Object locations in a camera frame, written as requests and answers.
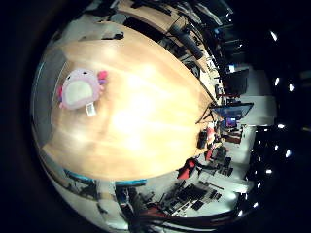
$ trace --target red chair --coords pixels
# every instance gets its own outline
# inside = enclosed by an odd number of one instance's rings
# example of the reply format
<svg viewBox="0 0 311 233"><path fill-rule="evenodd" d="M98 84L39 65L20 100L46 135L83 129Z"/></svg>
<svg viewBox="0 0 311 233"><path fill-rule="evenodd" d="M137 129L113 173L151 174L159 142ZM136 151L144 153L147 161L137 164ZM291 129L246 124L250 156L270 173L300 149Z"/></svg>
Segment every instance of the red chair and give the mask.
<svg viewBox="0 0 311 233"><path fill-rule="evenodd" d="M179 170L179 174L178 174L177 179L179 179L179 180L188 179L192 175L194 168L195 168L194 159L193 158L188 159L186 161L184 167L182 167Z"/></svg>

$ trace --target plush toy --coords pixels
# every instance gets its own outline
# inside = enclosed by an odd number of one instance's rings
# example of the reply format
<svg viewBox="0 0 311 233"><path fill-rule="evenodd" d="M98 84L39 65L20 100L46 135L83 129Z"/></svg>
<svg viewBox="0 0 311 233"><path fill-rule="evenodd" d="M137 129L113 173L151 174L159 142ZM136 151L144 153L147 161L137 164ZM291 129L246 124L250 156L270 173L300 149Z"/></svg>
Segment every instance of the plush toy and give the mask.
<svg viewBox="0 0 311 233"><path fill-rule="evenodd" d="M72 71L57 91L59 108L76 110L92 105L102 94L102 85L106 82L107 75L107 71L100 71L96 76L92 71L82 68Z"/></svg>

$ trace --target wooden table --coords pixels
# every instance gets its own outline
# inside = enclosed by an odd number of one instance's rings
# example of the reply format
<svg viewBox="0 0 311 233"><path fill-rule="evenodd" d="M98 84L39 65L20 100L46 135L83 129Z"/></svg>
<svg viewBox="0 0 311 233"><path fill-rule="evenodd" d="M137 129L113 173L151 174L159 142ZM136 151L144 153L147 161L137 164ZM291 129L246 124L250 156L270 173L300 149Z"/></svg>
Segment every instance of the wooden table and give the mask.
<svg viewBox="0 0 311 233"><path fill-rule="evenodd" d="M113 23L122 40L72 42L59 84L77 67L107 70L108 83L86 109L52 104L52 137L44 151L59 165L84 176L124 181L159 176L194 156L195 124L211 99L197 78L169 51L146 36Z"/></svg>

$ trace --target tag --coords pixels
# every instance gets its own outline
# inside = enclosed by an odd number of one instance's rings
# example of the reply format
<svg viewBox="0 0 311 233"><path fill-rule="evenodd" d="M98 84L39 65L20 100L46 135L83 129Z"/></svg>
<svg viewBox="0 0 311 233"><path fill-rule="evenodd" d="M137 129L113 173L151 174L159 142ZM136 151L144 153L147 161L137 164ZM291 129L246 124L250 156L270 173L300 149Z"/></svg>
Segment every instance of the tag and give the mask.
<svg viewBox="0 0 311 233"><path fill-rule="evenodd" d="M86 113L88 117L94 117L96 115L94 103L91 102L89 104L86 104Z"/></svg>

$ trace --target computer monitor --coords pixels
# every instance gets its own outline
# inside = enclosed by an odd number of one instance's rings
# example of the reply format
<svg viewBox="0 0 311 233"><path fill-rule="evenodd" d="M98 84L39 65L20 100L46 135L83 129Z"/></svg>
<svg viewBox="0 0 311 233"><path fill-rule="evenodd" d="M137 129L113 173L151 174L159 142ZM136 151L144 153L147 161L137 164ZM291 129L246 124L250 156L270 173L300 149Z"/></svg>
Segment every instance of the computer monitor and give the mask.
<svg viewBox="0 0 311 233"><path fill-rule="evenodd" d="M225 118L226 128L235 128L237 126L236 118Z"/></svg>
<svg viewBox="0 0 311 233"><path fill-rule="evenodd" d="M228 105L212 106L210 110L223 118L243 118L254 106L254 103L232 103Z"/></svg>

